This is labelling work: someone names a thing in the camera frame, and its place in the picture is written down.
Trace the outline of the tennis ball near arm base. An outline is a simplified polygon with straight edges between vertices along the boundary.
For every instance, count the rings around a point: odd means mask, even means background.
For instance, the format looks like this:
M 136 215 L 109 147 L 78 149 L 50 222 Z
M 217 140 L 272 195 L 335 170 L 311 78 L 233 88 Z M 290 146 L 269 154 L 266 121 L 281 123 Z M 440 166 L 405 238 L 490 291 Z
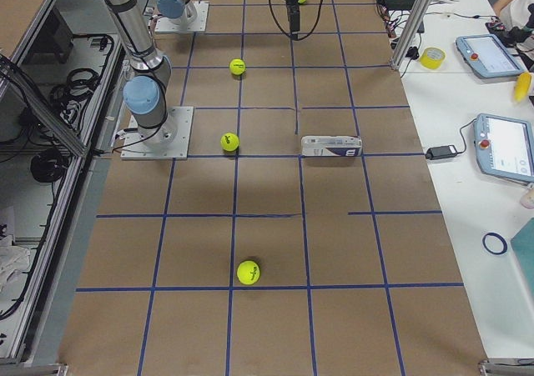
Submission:
M 224 133 L 220 138 L 220 146 L 225 152 L 233 152 L 239 148 L 239 137 L 235 133 Z

